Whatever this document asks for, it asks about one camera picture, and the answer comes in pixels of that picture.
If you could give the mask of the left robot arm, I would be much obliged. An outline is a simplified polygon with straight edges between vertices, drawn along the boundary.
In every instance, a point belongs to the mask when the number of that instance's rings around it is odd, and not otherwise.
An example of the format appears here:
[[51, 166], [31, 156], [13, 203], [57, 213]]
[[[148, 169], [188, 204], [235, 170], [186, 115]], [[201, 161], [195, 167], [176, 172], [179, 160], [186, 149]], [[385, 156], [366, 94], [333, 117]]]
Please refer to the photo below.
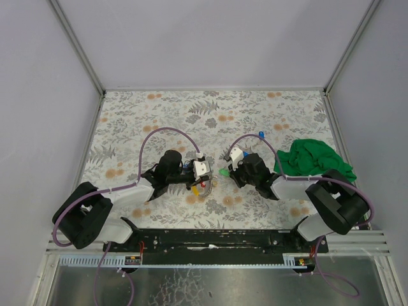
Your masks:
[[168, 150], [134, 183], [105, 190], [90, 182], [81, 183], [52, 218], [54, 244], [76, 249], [84, 249], [96, 240], [123, 244], [136, 227], [125, 217], [110, 217], [111, 211], [155, 200], [170, 185], [184, 184], [191, 190], [209, 181], [210, 176], [210, 166], [201, 152], [183, 164], [179, 152]]

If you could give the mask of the green tag key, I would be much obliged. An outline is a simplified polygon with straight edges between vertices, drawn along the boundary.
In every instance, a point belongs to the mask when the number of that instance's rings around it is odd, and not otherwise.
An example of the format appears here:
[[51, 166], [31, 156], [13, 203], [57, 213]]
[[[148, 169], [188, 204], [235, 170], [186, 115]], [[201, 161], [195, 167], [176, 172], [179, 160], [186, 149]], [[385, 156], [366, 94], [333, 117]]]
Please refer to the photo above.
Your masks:
[[228, 177], [230, 175], [229, 171], [227, 169], [220, 169], [219, 174], [225, 177]]

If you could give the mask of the spiral keyring with yellow handle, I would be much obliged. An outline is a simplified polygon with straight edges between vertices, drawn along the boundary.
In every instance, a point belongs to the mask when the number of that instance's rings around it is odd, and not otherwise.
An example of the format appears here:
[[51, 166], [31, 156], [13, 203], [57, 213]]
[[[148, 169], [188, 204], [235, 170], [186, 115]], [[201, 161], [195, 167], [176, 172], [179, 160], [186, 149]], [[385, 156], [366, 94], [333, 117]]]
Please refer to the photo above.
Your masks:
[[209, 197], [216, 186], [217, 180], [213, 178], [192, 186], [191, 191], [196, 197], [203, 199]]

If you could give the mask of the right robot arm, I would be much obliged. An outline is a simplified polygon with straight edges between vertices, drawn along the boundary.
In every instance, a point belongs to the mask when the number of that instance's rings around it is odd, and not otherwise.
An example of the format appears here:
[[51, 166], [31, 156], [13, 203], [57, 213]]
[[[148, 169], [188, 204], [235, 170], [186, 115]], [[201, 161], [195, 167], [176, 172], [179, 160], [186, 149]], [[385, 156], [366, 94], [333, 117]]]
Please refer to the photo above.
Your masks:
[[250, 185], [269, 200], [307, 200], [316, 213], [300, 221], [295, 231], [311, 242], [331, 232], [346, 235], [369, 211], [369, 204], [337, 170], [307, 178], [272, 173], [257, 154], [234, 148], [225, 158], [229, 176], [241, 188]]

